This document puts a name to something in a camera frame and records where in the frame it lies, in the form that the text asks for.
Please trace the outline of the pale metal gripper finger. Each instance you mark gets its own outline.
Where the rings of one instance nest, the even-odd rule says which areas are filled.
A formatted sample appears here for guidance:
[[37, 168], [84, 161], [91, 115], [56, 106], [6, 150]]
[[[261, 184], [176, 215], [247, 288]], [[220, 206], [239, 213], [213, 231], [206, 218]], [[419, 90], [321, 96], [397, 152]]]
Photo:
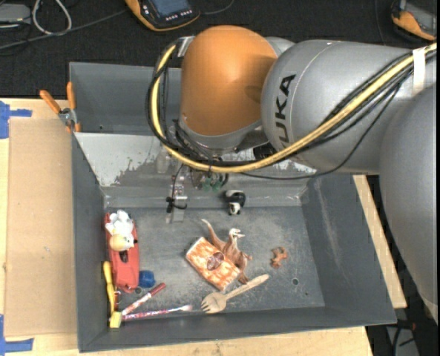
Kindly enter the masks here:
[[180, 223], [184, 220], [185, 210], [188, 207], [188, 196], [183, 184], [173, 183], [170, 194], [165, 199], [167, 215], [170, 223]]
[[170, 154], [163, 145], [160, 146], [155, 162], [157, 173], [165, 174], [170, 166]]

